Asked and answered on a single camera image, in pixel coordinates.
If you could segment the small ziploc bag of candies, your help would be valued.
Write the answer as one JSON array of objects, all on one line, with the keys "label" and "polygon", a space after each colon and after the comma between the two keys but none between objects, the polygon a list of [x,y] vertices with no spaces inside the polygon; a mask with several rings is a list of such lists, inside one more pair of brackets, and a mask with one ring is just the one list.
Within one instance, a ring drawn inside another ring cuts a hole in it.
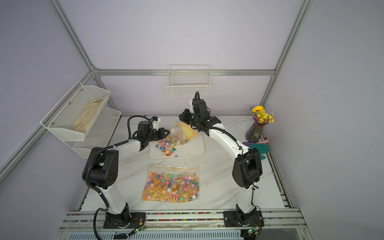
[{"label": "small ziploc bag of candies", "polygon": [[178,123],[171,128],[166,140],[173,146],[184,145],[198,136],[198,132],[185,123]]}]

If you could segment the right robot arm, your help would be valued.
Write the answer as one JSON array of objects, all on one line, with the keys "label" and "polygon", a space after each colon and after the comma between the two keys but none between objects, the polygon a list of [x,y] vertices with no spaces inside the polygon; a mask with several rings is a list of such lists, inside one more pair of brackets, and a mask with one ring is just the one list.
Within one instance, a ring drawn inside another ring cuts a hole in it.
[{"label": "right robot arm", "polygon": [[263,174],[261,154],[257,149],[251,149],[238,141],[217,117],[211,116],[211,111],[200,98],[199,92],[196,92],[190,104],[191,108],[185,109],[179,119],[193,130],[205,133],[215,140],[233,159],[232,176],[241,188],[236,216],[240,224],[246,225],[255,218],[257,212],[253,197],[258,188],[256,183]]}]

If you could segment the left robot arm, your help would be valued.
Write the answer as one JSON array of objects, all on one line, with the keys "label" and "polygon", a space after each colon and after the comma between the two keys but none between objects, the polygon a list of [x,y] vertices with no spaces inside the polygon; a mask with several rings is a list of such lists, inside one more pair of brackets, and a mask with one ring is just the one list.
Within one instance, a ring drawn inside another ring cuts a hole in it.
[{"label": "left robot arm", "polygon": [[150,142],[165,139],[170,131],[160,128],[159,117],[148,118],[135,115],[127,120],[128,139],[107,147],[94,147],[88,157],[82,178],[86,185],[98,193],[106,207],[104,211],[121,215],[128,211],[116,185],[119,173],[119,158],[144,150]]}]

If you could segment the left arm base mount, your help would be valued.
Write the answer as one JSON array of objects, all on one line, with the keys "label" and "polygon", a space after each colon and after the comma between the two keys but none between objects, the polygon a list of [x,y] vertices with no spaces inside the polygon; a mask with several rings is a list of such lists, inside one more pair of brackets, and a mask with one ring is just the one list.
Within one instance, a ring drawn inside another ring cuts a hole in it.
[{"label": "left arm base mount", "polygon": [[137,229],[144,225],[147,214],[145,212],[130,212],[126,203],[120,214],[113,214],[108,210],[105,215],[104,229]]}]

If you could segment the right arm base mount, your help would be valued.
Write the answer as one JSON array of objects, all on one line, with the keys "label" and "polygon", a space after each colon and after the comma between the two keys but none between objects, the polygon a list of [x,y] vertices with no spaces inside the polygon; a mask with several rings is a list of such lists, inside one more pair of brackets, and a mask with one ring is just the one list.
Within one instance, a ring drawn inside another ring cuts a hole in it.
[{"label": "right arm base mount", "polygon": [[235,211],[224,211],[225,227],[264,227],[262,211],[253,206],[249,213],[244,213],[238,206]]}]

